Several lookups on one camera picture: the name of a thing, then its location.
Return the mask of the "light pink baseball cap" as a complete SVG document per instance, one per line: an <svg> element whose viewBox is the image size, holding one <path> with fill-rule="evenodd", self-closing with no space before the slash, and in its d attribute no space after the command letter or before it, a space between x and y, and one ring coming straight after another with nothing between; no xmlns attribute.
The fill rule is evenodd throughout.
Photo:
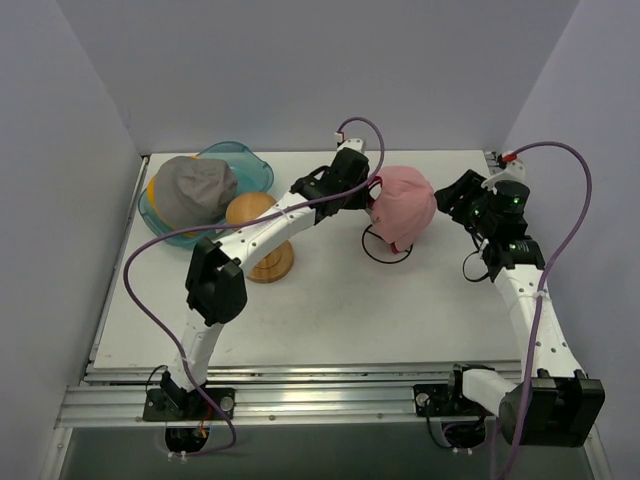
<svg viewBox="0 0 640 480"><path fill-rule="evenodd" d="M417 169L409 166L388 166L379 170L371 184L378 187L377 195L369 203L369 217L374 201L383 196L401 201L411 217L414 242L432 222L437 205L430 182Z"/></svg>

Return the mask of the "grey bucket hat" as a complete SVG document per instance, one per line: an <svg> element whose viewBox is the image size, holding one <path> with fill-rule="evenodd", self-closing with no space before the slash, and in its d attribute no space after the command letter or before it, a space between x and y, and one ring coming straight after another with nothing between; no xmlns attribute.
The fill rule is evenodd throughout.
<svg viewBox="0 0 640 480"><path fill-rule="evenodd" d="M236 195L238 179L221 159L176 156L151 179L147 197L171 230L212 224Z"/></svg>

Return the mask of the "yellow bucket hat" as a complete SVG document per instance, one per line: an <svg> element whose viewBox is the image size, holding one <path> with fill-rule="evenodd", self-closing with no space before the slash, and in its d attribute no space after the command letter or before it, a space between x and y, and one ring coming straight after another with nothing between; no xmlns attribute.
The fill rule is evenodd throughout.
<svg viewBox="0 0 640 480"><path fill-rule="evenodd" d="M158 219L173 231L211 224L219 216L216 202L197 199L190 187L173 178L155 175L147 198Z"/></svg>

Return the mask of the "magenta baseball cap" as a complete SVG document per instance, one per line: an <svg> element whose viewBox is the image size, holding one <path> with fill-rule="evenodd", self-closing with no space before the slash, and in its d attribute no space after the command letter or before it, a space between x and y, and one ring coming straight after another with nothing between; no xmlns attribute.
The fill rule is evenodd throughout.
<svg viewBox="0 0 640 480"><path fill-rule="evenodd" d="M411 217L398 200L378 197L371 208L372 230L391 247L394 253L400 253L413 245Z"/></svg>

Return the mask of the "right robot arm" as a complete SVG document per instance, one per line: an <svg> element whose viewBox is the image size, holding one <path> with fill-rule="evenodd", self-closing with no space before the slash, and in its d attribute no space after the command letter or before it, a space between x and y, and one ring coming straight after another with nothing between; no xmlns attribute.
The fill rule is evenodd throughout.
<svg viewBox="0 0 640 480"><path fill-rule="evenodd" d="M478 241L488 278L506 305L522 366L518 383L487 366L457 366L444 400L455 412L478 405L493 414L511 445L577 448L605 391L588 377L562 332L546 280L550 264L527 233L529 194L518 180L488 179L473 170L435 194L439 211Z"/></svg>

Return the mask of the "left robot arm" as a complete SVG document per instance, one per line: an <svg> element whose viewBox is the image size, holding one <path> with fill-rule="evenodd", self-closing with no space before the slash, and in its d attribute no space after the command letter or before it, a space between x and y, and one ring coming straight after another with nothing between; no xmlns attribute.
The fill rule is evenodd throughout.
<svg viewBox="0 0 640 480"><path fill-rule="evenodd" d="M343 209L366 205L369 160L364 141L348 139L333 162L298 179L289 192L256 222L217 242L200 241L193 250L186 280L189 316L183 351L163 374L160 388L166 408L179 419L194 417L202 405L196 388L207 381L209 361L224 326L247 304L245 276L283 243Z"/></svg>

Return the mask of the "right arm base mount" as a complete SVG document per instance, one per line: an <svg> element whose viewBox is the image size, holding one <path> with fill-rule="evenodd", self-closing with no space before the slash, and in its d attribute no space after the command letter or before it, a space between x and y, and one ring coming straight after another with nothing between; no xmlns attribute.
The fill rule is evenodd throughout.
<svg viewBox="0 0 640 480"><path fill-rule="evenodd" d="M493 416L480 404L450 393L444 383L414 384L412 391L415 414L419 417Z"/></svg>

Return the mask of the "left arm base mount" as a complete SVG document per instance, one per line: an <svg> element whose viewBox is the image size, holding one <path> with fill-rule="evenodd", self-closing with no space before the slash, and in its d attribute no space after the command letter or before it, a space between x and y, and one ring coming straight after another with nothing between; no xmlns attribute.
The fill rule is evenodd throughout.
<svg viewBox="0 0 640 480"><path fill-rule="evenodd" d="M229 418L233 418L234 389L205 387L204 391ZM147 392L142 419L146 422L179 422L222 420L223 417L197 391L189 392L186 404L178 407L163 390L153 388Z"/></svg>

